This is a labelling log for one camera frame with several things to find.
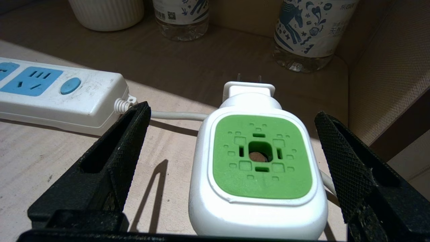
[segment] table surface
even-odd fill
[[[243,81],[262,75],[263,82],[276,87],[283,109],[305,123],[318,165],[329,174],[313,119],[324,110],[346,124],[347,67],[335,57],[322,71],[294,73],[273,61],[272,49],[270,38],[216,26],[199,40],[172,42],[161,36],[153,16],[123,31],[91,31],[77,22],[65,0],[39,1],[0,16],[2,57],[119,72],[131,94],[153,110],[208,114],[221,105],[223,85],[237,73]],[[124,208],[130,231],[195,234],[187,208],[199,126],[196,121],[151,121]],[[28,207],[96,140],[0,120],[3,241],[14,241],[31,228]],[[332,202],[320,239],[346,239],[341,210]]]

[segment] qr code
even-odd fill
[[[175,12],[167,12],[167,16],[170,20],[176,20],[176,13]]]
[[[166,20],[166,15],[163,12],[155,10],[155,14],[162,20]]]

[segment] white ceramic pot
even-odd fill
[[[79,23],[96,31],[115,31],[143,18],[143,0],[69,0]]]

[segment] white power strip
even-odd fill
[[[121,74],[0,57],[0,118],[102,135],[136,103]]]

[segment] blue printed label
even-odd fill
[[[284,0],[274,39],[283,49],[306,57],[332,55],[358,0]]]
[[[209,0],[153,0],[155,16],[174,25],[188,25],[209,16]]]

